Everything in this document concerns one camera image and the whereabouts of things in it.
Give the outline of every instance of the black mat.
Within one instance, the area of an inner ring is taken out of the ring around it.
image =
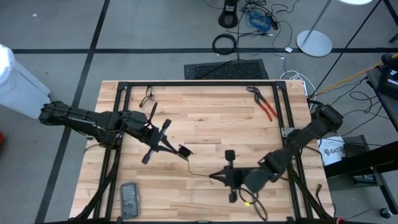
[[[184,65],[186,80],[267,80],[262,59]]]

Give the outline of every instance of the wooden table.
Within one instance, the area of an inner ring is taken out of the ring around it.
[[[295,126],[304,127],[310,122],[310,113],[302,84],[296,80],[286,81],[286,84]],[[116,81],[102,83],[96,112],[112,111],[117,85]],[[259,89],[275,109],[271,87],[259,86]],[[129,110],[150,113],[154,101],[148,101],[143,108],[138,107],[145,91],[146,86],[134,86]],[[221,170],[227,164],[224,159],[227,149],[236,151],[236,167],[253,167],[268,152],[282,147],[277,119],[269,121],[245,86],[155,86],[153,93],[159,105],[152,122],[161,127],[167,118],[172,120],[166,134],[173,146],[184,144],[193,151],[194,155],[189,157],[193,173],[208,175]],[[279,97],[286,117],[282,94]],[[317,148],[316,141],[309,146]],[[121,215],[119,187],[126,182],[139,184],[139,220],[260,220],[254,208],[246,207],[240,199],[229,203],[229,188],[221,182],[191,175],[187,162],[176,155],[155,153],[148,165],[142,164],[141,159],[148,149],[125,135],[111,215],[113,220]],[[79,214],[96,192],[103,157],[104,149],[101,147],[92,147],[85,153],[71,217]],[[333,206],[320,155],[304,149],[302,161],[308,188],[315,194],[317,184],[322,184],[320,199],[325,210],[332,215]],[[304,217],[302,194],[299,189],[297,192]],[[286,221],[287,216],[294,217],[287,181],[268,182],[260,191],[259,198],[270,221]],[[104,214],[104,201],[106,199],[103,200],[101,215]]]

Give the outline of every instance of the yellow cable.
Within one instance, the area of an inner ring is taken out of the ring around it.
[[[398,54],[392,56],[392,58],[397,58],[397,57],[398,57]],[[316,95],[314,95],[314,96],[321,95],[322,93],[324,93],[324,92],[326,92],[326,91],[329,91],[329,90],[331,90],[332,88],[334,88],[334,87],[336,87],[336,86],[338,86],[338,85],[340,85],[340,84],[342,84],[342,83],[344,83],[344,82],[350,81],[350,80],[352,80],[352,79],[354,79],[354,78],[356,78],[356,77],[358,77],[358,76],[364,74],[365,72],[369,71],[370,69],[374,69],[374,68],[376,68],[377,66],[380,66],[381,64],[382,64],[382,63],[378,63],[377,65],[375,65],[375,66],[373,66],[373,67],[371,67],[371,68],[368,68],[368,69],[366,69],[366,70],[363,70],[362,72],[358,72],[357,74],[353,75],[352,77],[346,78],[346,79],[344,79],[344,80],[342,80],[342,81],[340,81],[340,82],[338,82],[338,83],[336,83],[336,84],[334,84],[334,85],[332,85],[332,86],[329,86],[328,88],[326,88],[326,89],[324,89],[324,90],[318,92],[318,93],[317,93]]]

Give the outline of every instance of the lamp base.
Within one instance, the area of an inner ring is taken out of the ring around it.
[[[304,53],[314,57],[323,57],[328,55],[331,52],[333,45],[329,37],[319,31],[312,31],[306,43],[303,44],[309,32],[309,30],[306,30],[297,36],[298,47],[300,47]]]

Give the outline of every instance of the table frame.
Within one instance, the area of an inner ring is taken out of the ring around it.
[[[240,80],[240,81],[203,81],[203,82],[196,82],[196,81],[174,81],[174,82],[119,82],[118,87],[117,87],[117,92],[115,96],[115,101],[114,101],[114,107],[113,111],[116,112],[120,106],[120,101],[121,101],[121,95],[122,92],[126,92],[126,96],[124,99],[124,104],[123,104],[123,111],[128,110],[129,108],[129,102],[130,102],[130,95],[131,95],[131,90],[134,88],[134,86],[231,86],[231,85],[239,85],[239,86],[245,86],[245,85],[256,85],[256,86],[271,86],[272,91],[274,93],[274,100],[275,100],[275,107],[276,111],[278,114],[278,122],[280,128],[285,128],[285,122],[282,116],[282,109],[280,107],[280,100],[279,100],[279,94],[278,94],[278,88],[282,90],[282,95],[284,99],[284,104],[286,108],[286,113],[287,113],[287,121],[289,128],[294,128],[294,121],[293,121],[293,116],[292,116],[292,111],[290,108],[290,102],[289,102],[289,95],[287,93],[287,85],[285,81],[245,81],[245,80]],[[284,139],[285,137],[282,134],[282,130],[280,130],[280,135],[282,138],[282,143],[284,144]],[[114,198],[114,193],[116,190],[116,180],[118,177],[118,167],[119,167],[119,161],[121,157],[121,146],[116,149],[116,153],[114,156],[114,161],[113,161],[113,166],[111,170],[108,172],[108,165],[109,161],[111,159],[111,150],[109,148],[106,148],[105,150],[105,155],[104,155],[104,160],[103,160],[103,166],[101,170],[101,175],[100,175],[100,180],[99,180],[99,186],[98,189],[106,189],[107,186],[110,184],[109,187],[109,192],[108,192],[108,198],[106,202],[106,210],[105,210],[105,219],[110,220],[111,218],[111,211],[112,211],[112,206],[113,206],[113,198]],[[306,180],[305,180],[305,173],[303,169],[303,164],[302,160],[299,155],[297,156],[297,171],[298,171],[298,176],[304,186],[307,186]],[[289,186],[290,186],[290,192],[292,195],[292,203],[293,203],[293,209],[295,213],[296,220],[301,218],[301,213],[300,213],[300,206],[299,206],[299,200],[297,197],[297,190],[295,187],[295,182],[294,179],[292,178],[292,174],[288,172],[289,175]],[[91,199],[91,202],[95,198],[97,200],[95,208],[94,208],[94,213],[93,213],[93,218],[94,219],[101,219],[100,216],[100,209],[101,209],[101,202],[103,199],[102,194],[96,194],[98,195],[97,198],[94,196]],[[305,211],[307,218],[313,218],[312,214],[312,208],[309,203],[309,201],[304,197],[303,198],[304,205],[305,205]]]

